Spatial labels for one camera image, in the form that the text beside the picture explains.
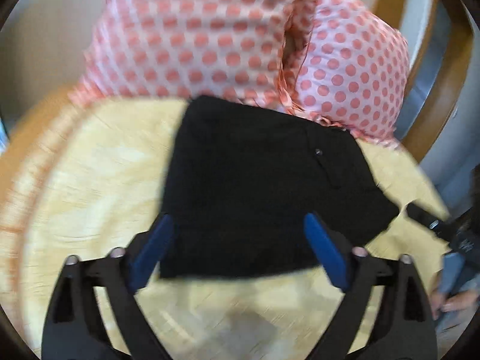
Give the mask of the person right hand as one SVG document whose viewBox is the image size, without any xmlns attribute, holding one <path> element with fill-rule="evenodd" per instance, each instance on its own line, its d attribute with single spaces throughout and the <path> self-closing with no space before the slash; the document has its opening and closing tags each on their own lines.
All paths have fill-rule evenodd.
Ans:
<svg viewBox="0 0 480 360">
<path fill-rule="evenodd" d="M 430 294 L 430 308 L 433 319 L 437 320 L 440 313 L 465 310 L 470 306 L 473 306 L 478 298 L 479 291 L 476 289 L 459 292 L 450 298 L 446 298 L 443 293 L 434 290 Z"/>
</svg>

